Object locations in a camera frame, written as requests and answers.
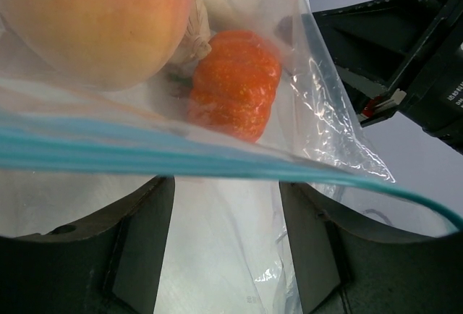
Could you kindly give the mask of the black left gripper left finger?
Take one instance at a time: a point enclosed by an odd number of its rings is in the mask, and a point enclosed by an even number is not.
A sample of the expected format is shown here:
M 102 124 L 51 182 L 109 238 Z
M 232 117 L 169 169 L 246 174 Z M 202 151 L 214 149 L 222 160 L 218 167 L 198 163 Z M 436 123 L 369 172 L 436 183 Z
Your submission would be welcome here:
M 3 313 L 152 313 L 175 181 L 131 194 L 48 234 L 1 238 Z

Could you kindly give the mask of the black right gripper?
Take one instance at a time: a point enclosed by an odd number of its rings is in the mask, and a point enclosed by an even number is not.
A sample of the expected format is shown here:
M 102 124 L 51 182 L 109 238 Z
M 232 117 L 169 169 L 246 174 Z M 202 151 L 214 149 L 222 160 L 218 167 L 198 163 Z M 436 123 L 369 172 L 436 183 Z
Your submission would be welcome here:
M 462 152 L 462 0 L 372 0 L 314 13 L 362 127 L 400 113 Z M 346 68 L 405 55 L 396 88 Z

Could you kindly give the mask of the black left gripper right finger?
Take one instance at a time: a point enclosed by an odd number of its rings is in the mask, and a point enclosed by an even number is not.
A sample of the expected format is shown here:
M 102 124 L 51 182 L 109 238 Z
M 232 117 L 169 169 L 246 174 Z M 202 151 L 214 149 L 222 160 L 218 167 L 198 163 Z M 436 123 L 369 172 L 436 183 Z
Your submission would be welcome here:
M 279 185 L 304 313 L 460 313 L 462 233 L 387 226 L 308 184 Z

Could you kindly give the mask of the red-orange fake pepper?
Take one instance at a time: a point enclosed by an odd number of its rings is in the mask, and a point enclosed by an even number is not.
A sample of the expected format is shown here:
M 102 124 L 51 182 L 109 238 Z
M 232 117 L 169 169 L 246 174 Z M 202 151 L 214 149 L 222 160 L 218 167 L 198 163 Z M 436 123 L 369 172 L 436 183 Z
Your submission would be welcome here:
M 209 43 L 192 76 L 188 121 L 254 143 L 270 119 L 281 64 L 250 30 L 223 31 Z

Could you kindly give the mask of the beige fake garlic bulb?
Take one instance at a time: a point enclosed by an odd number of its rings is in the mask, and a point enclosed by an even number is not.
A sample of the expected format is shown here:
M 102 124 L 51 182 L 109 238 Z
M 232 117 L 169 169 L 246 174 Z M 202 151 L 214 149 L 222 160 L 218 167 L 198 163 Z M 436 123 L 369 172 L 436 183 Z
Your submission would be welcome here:
M 174 55 L 166 65 L 170 73 L 186 77 L 192 67 L 211 52 L 211 29 L 203 0 L 193 0 L 187 29 Z

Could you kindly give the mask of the clear zip top bag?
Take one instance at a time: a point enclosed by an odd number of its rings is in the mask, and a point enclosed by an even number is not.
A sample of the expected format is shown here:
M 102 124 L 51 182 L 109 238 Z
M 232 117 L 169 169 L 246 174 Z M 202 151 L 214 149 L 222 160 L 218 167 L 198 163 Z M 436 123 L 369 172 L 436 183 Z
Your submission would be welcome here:
M 406 232 L 462 233 L 460 214 L 398 187 L 370 147 L 306 0 L 262 0 L 241 30 L 282 67 L 254 143 L 188 121 L 199 61 L 186 77 L 167 62 L 132 87 L 103 89 L 47 64 L 1 16 L 1 238 L 48 234 L 171 177 L 152 313 L 304 313 L 282 182 Z

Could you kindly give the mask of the pink fake peach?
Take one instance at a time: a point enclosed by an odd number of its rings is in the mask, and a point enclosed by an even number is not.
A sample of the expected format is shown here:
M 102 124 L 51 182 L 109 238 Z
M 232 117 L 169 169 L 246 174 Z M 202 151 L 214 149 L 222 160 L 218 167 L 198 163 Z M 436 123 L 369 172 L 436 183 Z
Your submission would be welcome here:
M 184 37 L 192 0 L 1 0 L 1 16 L 54 69 L 116 90 L 156 74 Z

